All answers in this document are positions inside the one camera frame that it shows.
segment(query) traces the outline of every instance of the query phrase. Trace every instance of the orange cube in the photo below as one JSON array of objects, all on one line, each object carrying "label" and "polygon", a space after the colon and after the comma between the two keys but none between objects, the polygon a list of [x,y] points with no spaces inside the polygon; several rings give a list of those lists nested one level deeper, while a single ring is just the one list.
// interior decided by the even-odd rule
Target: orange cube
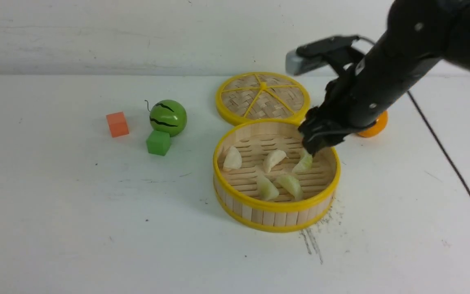
[{"label": "orange cube", "polygon": [[126,122],[123,112],[107,115],[106,120],[108,121],[108,127],[110,128],[112,138],[130,134],[128,123]]}]

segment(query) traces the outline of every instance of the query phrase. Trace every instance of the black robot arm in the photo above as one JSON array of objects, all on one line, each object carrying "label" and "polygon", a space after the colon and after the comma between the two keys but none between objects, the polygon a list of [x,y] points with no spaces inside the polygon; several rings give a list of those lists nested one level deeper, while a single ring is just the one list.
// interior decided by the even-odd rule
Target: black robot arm
[{"label": "black robot arm", "polygon": [[470,71],[470,0],[396,0],[386,32],[367,54],[351,46],[360,39],[334,36],[286,56],[288,74],[325,65],[338,74],[323,104],[311,108],[299,127],[311,154],[373,126],[439,61]]}]

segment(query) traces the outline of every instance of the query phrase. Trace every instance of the black cable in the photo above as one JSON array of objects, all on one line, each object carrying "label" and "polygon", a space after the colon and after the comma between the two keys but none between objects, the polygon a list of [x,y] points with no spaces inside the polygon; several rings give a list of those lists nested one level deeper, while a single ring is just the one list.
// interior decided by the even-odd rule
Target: black cable
[{"label": "black cable", "polygon": [[[370,43],[370,44],[373,45],[373,46],[376,44],[375,41],[373,41],[372,39],[369,39],[369,38],[367,38],[367,37],[362,37],[362,36],[357,36],[357,37],[358,37],[359,39],[361,39],[361,40],[366,41],[367,43]],[[434,138],[435,141],[437,142],[438,147],[440,147],[440,150],[442,150],[442,153],[444,154],[444,156],[446,157],[447,161],[449,162],[449,164],[451,165],[451,167],[453,168],[453,170],[454,170],[455,173],[457,174],[457,177],[459,178],[460,182],[462,182],[462,185],[464,186],[465,191],[467,192],[467,194],[468,194],[469,197],[470,197],[470,188],[469,188],[469,186],[467,185],[467,183],[465,182],[464,177],[462,176],[462,174],[461,174],[460,171],[458,170],[457,165],[453,162],[453,160],[451,159],[451,156],[449,156],[449,153],[447,153],[447,151],[446,151],[446,149],[444,148],[444,146],[442,145],[442,142],[440,141],[440,139],[438,139],[438,136],[436,135],[435,130],[432,128],[431,124],[429,124],[429,121],[427,121],[426,116],[425,116],[424,113],[422,112],[422,109],[420,108],[420,106],[419,106],[418,103],[416,102],[416,99],[415,99],[414,96],[412,95],[411,91],[407,91],[407,95],[408,95],[409,98],[411,99],[411,102],[412,102],[412,104],[414,105],[414,107],[416,108],[416,111],[418,111],[418,113],[420,114],[420,117],[423,119],[423,122],[424,122],[425,125],[427,126],[427,129],[429,130],[429,132],[431,132],[431,135],[433,136],[433,138]]]}]

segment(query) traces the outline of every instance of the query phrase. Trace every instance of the watermelon stem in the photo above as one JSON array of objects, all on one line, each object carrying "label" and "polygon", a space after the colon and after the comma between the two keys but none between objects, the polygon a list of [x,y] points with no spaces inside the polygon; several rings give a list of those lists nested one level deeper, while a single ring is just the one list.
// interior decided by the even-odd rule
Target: watermelon stem
[{"label": "watermelon stem", "polygon": [[150,110],[150,102],[148,102],[147,100],[145,100],[145,101],[146,101],[146,108],[148,108],[148,112],[151,112],[151,110]]}]

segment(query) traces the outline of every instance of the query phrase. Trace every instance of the orange ball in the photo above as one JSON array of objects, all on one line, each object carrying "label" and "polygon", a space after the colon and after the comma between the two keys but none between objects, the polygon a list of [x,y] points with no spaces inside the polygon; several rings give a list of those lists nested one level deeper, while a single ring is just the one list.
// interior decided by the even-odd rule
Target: orange ball
[{"label": "orange ball", "polygon": [[382,114],[378,117],[377,123],[373,125],[371,128],[357,133],[359,136],[364,137],[364,138],[371,138],[372,136],[378,135],[381,131],[383,131],[386,128],[386,125],[388,124],[388,112],[384,111]]}]

